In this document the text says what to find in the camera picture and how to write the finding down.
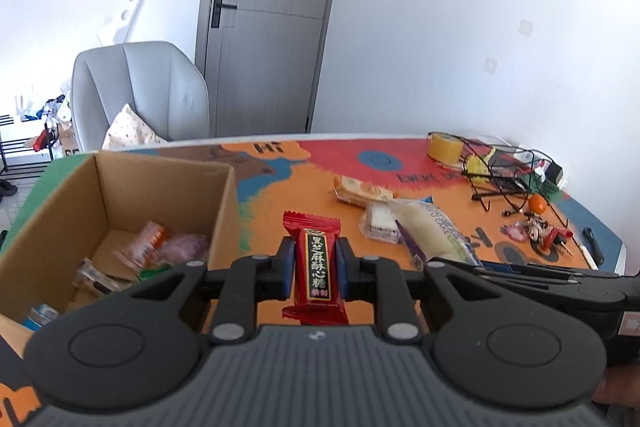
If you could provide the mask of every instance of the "gold border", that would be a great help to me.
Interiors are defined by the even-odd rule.
[[[309,277],[310,275],[310,271],[309,271],[309,241],[307,240],[308,236],[313,236],[313,237],[322,237],[324,239],[324,252],[326,254],[326,286],[327,286],[327,290],[329,291],[329,296],[328,297],[312,297],[311,296],[311,277]],[[329,256],[329,249],[327,248],[327,241],[326,241],[326,233],[324,232],[319,232],[318,230],[310,230],[310,229],[305,229],[305,275],[306,275],[306,300],[307,301],[331,301],[331,258]]]

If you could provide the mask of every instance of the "black label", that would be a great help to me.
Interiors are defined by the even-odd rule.
[[[305,230],[306,244],[306,298],[330,301],[331,280],[326,234],[318,230]]]

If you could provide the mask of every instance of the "chair backrest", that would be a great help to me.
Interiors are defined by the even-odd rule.
[[[100,149],[126,103],[166,140],[209,137],[207,86],[170,42],[126,42],[78,55],[71,113],[83,151]]]

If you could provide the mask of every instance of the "pillow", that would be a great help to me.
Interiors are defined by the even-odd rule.
[[[144,145],[146,143],[166,143],[159,137],[126,103],[113,119],[102,142],[103,149],[117,149]]]

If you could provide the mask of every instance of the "black shoe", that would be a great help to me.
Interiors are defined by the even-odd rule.
[[[18,187],[12,185],[7,180],[0,180],[0,196],[13,196],[18,191]]]

